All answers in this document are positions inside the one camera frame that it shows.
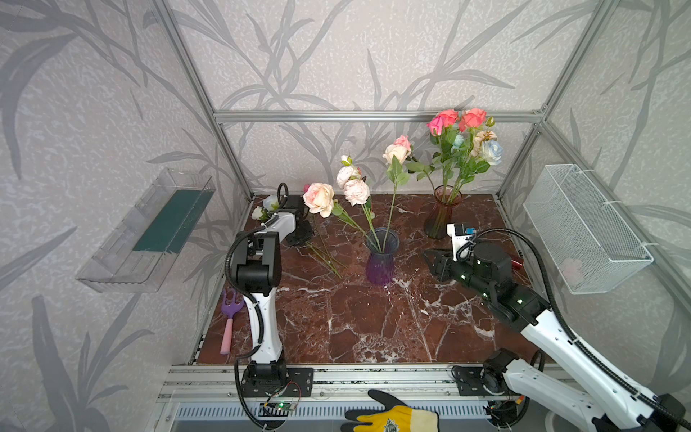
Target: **white flower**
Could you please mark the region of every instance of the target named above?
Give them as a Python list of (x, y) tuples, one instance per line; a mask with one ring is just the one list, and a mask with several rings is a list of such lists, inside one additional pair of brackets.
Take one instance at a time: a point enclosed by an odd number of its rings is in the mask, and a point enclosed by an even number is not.
[(260, 205), (256, 206), (256, 208), (252, 212), (252, 218), (254, 220), (266, 220), (268, 216), (269, 215), (266, 212), (266, 210), (264, 210)]
[(485, 141), (480, 147), (480, 157), (490, 165), (499, 165), (504, 149), (496, 141)]
[(343, 185), (343, 196), (350, 205), (363, 205), (370, 197), (370, 187), (360, 179), (349, 180)]
[(269, 212), (275, 212), (278, 210), (278, 196), (269, 195), (268, 197), (264, 198), (262, 205)]
[(394, 156), (398, 161), (403, 165), (403, 163), (406, 161), (406, 158), (410, 155), (410, 149), (406, 148), (406, 146), (398, 145), (398, 144), (391, 144), (389, 147), (386, 147), (386, 150), (384, 151), (384, 154), (382, 155), (384, 159), (386, 159), (386, 163), (391, 165), (393, 162)]
[(325, 183), (312, 183), (303, 195), (305, 204), (310, 208), (310, 213), (319, 213), (327, 218), (334, 208), (334, 188)]
[(346, 184), (351, 177), (355, 177), (359, 180), (360, 170), (354, 165), (348, 165), (347, 167), (343, 167), (339, 170), (339, 173), (336, 175), (336, 184), (338, 185), (338, 187), (343, 189), (343, 185)]
[(492, 131), (480, 131), (473, 138), (473, 149), (471, 150), (471, 156), (475, 157), (480, 154), (480, 147), (485, 141), (496, 140), (497, 134)]

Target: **artificial flower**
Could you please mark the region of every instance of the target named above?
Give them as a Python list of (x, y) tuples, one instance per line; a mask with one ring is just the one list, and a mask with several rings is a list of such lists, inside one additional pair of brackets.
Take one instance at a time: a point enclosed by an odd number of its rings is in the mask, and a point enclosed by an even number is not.
[(451, 146), (452, 146), (454, 149), (458, 150), (458, 149), (461, 148), (461, 145), (463, 144), (463, 141), (464, 141), (463, 135), (461, 135), (460, 133), (458, 133), (458, 134), (456, 135), (456, 139), (453, 141), (453, 144), (452, 144)]
[(409, 155), (410, 149), (406, 148), (406, 146), (391, 144), (389, 147), (386, 147), (386, 150), (384, 151), (384, 154), (382, 156), (384, 157), (384, 159), (386, 159), (386, 163), (391, 165), (393, 163), (394, 157), (396, 157), (396, 159), (398, 159), (398, 161), (401, 164), (403, 164), (403, 162)]
[(350, 205), (364, 205), (370, 197), (370, 187), (360, 179), (349, 180), (343, 186), (343, 196)]
[(437, 117), (442, 118), (442, 124), (446, 128), (458, 121), (458, 112), (453, 109), (447, 109), (439, 113)]
[(252, 219), (254, 220), (267, 220), (268, 218), (269, 214), (260, 205), (256, 206), (252, 212)]
[(480, 147), (484, 141), (496, 140), (497, 134), (492, 131), (480, 131), (473, 138), (473, 149), (471, 150), (471, 156), (475, 157), (480, 154)]
[(408, 137), (405, 135), (399, 136), (393, 143), (406, 147), (410, 151), (410, 141), (408, 141)]
[(437, 116), (427, 124), (427, 127), (430, 129), (432, 136), (439, 136), (444, 132), (444, 119)]
[(327, 218), (334, 208), (334, 188), (325, 183), (312, 183), (303, 195), (305, 204), (310, 208), (310, 213), (319, 213)]
[(269, 195), (268, 197), (264, 198), (262, 205), (269, 212), (275, 212), (278, 210), (278, 196)]
[(499, 165), (504, 149), (496, 141), (485, 141), (480, 147), (480, 157), (490, 165)]
[(487, 119), (487, 112), (482, 109), (473, 108), (463, 111), (463, 115), (458, 124), (459, 130), (463, 132), (469, 127), (480, 127), (485, 119)]
[(349, 181), (352, 180), (353, 178), (360, 179), (361, 174), (360, 174), (360, 168), (354, 166), (354, 165), (347, 165), (339, 170), (339, 173), (336, 175), (336, 184), (338, 187), (343, 189), (343, 185)]

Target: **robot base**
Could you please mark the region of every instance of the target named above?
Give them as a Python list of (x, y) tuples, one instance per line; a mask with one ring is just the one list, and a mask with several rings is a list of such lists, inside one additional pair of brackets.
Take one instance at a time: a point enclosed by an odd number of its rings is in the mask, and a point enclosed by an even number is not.
[(284, 388), (279, 397), (309, 397), (312, 395), (314, 369), (288, 368), (283, 358), (276, 363), (247, 365), (240, 388), (245, 397), (265, 397)]

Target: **glass vase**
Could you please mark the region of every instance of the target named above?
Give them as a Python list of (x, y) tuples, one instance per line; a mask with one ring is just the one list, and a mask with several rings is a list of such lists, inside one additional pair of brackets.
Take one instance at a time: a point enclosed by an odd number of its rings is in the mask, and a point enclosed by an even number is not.
[(375, 228), (375, 233), (383, 249), (379, 249), (375, 235), (370, 231), (365, 241), (370, 250), (365, 275), (367, 280), (375, 285), (386, 285), (393, 281), (395, 275), (394, 255), (398, 252), (400, 240), (398, 234), (390, 229), (388, 235), (386, 235), (386, 228)]
[(457, 192), (451, 201), (452, 186), (439, 186), (434, 190), (435, 204), (432, 212), (425, 219), (425, 234), (431, 238), (446, 237), (446, 225), (451, 223), (453, 209), (458, 207), (463, 197)]

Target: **leaf pattern wallpaper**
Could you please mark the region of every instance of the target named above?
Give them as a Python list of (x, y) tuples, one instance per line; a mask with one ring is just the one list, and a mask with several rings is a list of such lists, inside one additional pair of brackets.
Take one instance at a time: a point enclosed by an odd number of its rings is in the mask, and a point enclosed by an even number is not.
[[(549, 118), (687, 276), (690, 9), (691, 1), (620, 2)], [(564, 161), (541, 139), (503, 198), (517, 229), (537, 243), (522, 204), (547, 163)], [(624, 371), (691, 408), (691, 319), (650, 269), (607, 294), (574, 296), (548, 261), (573, 327)]]
[[(596, 1), (170, 0), (218, 110), (540, 109)], [(494, 192), (529, 124), (499, 124), (506, 150), (466, 191)], [(381, 157), (401, 134), (430, 157), (424, 124), (224, 124), (253, 190), (333, 183), (341, 154), (392, 190)], [(407, 192), (429, 192), (410, 182)]]
[[(0, 430), (134, 431), (247, 208), (149, 2), (0, 2)], [(155, 294), (77, 271), (164, 167), (217, 188)]]

